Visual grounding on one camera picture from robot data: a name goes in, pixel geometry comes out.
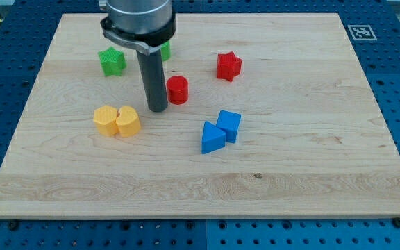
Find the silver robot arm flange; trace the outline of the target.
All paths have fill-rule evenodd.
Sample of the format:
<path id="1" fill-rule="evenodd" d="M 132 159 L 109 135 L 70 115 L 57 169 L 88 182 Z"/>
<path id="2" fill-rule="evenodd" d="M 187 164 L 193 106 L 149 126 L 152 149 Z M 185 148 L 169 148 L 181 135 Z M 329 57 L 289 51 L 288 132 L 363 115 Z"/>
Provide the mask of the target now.
<path id="1" fill-rule="evenodd" d="M 176 32 L 170 0 L 107 0 L 108 16 L 100 21 L 105 38 L 149 56 Z"/>

